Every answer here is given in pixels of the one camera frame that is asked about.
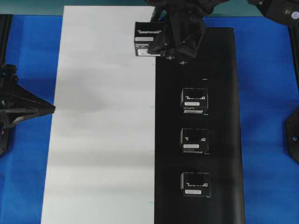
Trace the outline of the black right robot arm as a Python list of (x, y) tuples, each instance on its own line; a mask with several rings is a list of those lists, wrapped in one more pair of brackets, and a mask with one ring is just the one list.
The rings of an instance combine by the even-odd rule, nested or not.
[(160, 22), (162, 31), (149, 45), (148, 53), (176, 59), (184, 65), (195, 59), (206, 31), (203, 17), (213, 13), (224, 0), (147, 0), (154, 7), (151, 23)]

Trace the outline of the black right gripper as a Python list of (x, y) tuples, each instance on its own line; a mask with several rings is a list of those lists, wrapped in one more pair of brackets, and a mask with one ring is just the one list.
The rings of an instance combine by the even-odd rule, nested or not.
[(156, 39), (148, 53), (187, 64), (197, 57), (206, 30), (203, 8), (198, 0), (168, 0), (166, 9), (173, 38)]

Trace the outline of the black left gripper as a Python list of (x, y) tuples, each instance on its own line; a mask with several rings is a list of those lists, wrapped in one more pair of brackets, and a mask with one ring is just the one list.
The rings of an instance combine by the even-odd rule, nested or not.
[[(2, 64), (0, 66), (0, 129), (10, 129), (25, 120), (53, 114), (56, 107), (42, 98), (27, 91), (18, 85), (16, 66)], [(41, 106), (38, 108), (25, 108), (21, 101), (26, 100)]]

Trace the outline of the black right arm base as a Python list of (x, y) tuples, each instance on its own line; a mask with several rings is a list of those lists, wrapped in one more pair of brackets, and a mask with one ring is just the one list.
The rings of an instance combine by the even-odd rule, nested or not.
[(287, 26), (299, 24), (298, 0), (248, 0), (266, 18)]

